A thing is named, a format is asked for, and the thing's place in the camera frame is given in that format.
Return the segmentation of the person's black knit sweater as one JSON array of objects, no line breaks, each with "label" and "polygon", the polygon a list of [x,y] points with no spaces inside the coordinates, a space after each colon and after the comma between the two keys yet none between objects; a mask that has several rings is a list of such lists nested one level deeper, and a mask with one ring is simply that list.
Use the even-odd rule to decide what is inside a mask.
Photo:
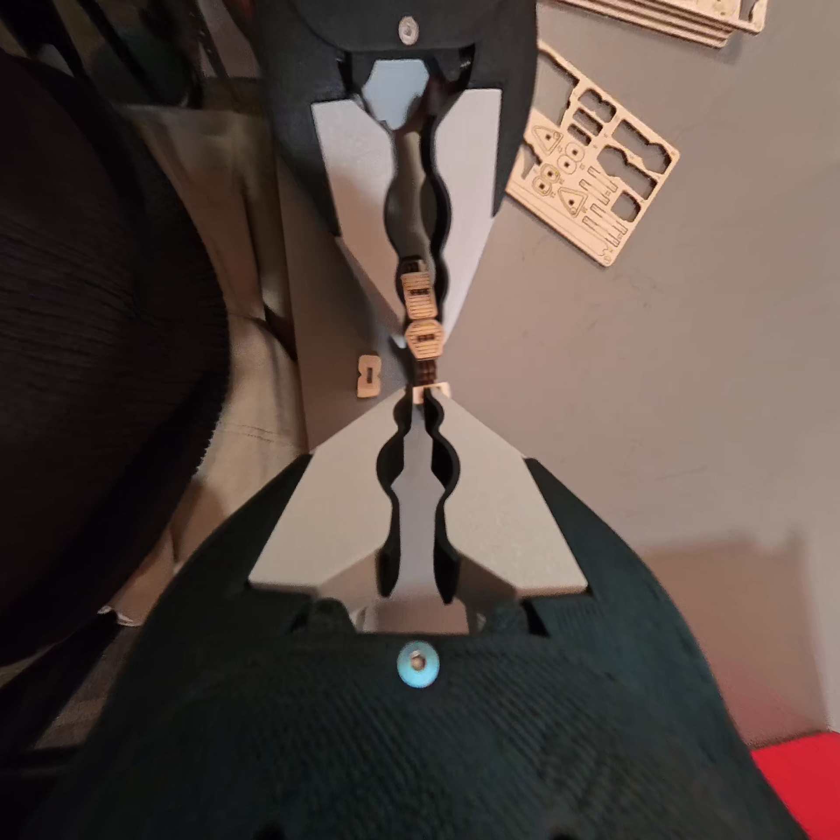
[{"label": "person's black knit sweater", "polygon": [[1,658],[91,620],[139,569],[227,392],[228,317],[131,121],[2,52]]}]

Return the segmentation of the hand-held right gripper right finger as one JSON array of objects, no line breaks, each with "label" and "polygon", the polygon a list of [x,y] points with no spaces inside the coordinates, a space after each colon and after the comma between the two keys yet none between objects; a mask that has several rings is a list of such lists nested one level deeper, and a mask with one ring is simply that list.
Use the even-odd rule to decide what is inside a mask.
[{"label": "hand-held right gripper right finger", "polygon": [[529,460],[443,392],[424,394],[423,414],[442,488],[433,562],[443,602],[487,616],[502,603],[583,593]]}]

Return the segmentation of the person's beige trousers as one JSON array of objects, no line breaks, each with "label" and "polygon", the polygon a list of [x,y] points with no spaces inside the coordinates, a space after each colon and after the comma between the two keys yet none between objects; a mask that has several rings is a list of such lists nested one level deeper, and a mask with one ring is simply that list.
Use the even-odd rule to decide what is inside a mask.
[{"label": "person's beige trousers", "polygon": [[103,609],[138,627],[200,544],[308,444],[267,121],[220,110],[128,112],[203,239],[230,346],[227,396],[204,460],[152,552]]}]

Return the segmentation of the wooden puzzle model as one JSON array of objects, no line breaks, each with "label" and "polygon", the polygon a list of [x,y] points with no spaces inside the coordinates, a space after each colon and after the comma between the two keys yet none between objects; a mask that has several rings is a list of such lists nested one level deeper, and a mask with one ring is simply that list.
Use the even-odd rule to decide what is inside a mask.
[{"label": "wooden puzzle model", "polygon": [[413,386],[425,388],[438,381],[446,334],[431,272],[424,259],[413,256],[401,261],[398,286],[406,311],[402,337],[411,357]]}]

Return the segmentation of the red plastic bin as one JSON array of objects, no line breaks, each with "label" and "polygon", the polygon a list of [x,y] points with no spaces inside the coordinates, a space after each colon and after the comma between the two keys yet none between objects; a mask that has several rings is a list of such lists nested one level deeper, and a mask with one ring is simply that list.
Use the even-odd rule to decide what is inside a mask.
[{"label": "red plastic bin", "polygon": [[808,837],[839,838],[837,732],[820,732],[755,749],[752,757]]}]

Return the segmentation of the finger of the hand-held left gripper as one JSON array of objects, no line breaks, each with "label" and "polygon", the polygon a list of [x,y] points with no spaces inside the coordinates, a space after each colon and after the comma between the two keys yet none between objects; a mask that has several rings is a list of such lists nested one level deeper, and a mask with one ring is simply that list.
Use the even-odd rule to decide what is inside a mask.
[{"label": "finger of the hand-held left gripper", "polygon": [[406,309],[397,275],[411,251],[411,212],[397,186],[394,132],[353,99],[315,102],[311,115],[339,226],[336,244],[374,320],[404,350]]},{"label": "finger of the hand-held left gripper", "polygon": [[433,121],[427,173],[441,191],[443,233],[433,250],[444,325],[457,323],[497,213],[500,115],[500,89],[468,88]]}]

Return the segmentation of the laser-cut wooden parts sheet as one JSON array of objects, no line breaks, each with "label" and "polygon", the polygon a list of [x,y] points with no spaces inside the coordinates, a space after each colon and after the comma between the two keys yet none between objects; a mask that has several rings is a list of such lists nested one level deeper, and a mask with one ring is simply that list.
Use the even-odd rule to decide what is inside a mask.
[{"label": "laser-cut wooden parts sheet", "polygon": [[560,115],[531,107],[507,196],[606,268],[679,161],[677,148],[538,39],[569,83]]}]

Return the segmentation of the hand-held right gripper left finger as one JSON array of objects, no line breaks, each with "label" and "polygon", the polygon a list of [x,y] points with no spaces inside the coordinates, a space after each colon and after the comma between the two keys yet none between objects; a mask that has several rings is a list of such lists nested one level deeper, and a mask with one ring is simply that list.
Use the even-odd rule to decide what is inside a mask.
[{"label": "hand-held right gripper left finger", "polygon": [[394,484],[412,419],[402,388],[311,452],[249,573],[252,589],[340,602],[355,624],[393,593],[403,553]]}]

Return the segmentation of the stack of wooden sheets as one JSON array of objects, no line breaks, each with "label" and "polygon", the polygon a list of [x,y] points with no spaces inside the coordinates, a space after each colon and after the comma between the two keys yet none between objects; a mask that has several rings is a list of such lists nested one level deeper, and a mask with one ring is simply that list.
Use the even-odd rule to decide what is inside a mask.
[{"label": "stack of wooden sheets", "polygon": [[767,1],[561,1],[560,4],[713,49],[722,49],[738,32],[761,33],[769,7]]}]

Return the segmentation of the grey desk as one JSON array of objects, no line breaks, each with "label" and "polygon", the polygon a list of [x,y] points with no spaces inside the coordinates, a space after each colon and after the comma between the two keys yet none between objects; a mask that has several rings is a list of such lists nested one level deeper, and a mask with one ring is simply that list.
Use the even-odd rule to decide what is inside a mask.
[{"label": "grey desk", "polygon": [[[638,553],[745,741],[837,731],[838,2],[770,2],[761,35],[714,54],[539,8],[537,40],[679,161],[606,268],[506,188],[457,323],[443,324],[437,382],[536,481],[556,476]],[[471,64],[461,53],[450,80],[443,58],[352,54],[346,98],[394,132],[411,212],[403,259],[426,262],[439,316],[430,135]],[[356,397],[362,352],[382,351],[385,396],[412,397],[411,357],[375,321],[337,234],[280,158],[314,448],[375,406]],[[432,602],[442,607],[442,488],[423,404],[411,429],[393,594],[427,595],[428,619]]]}]

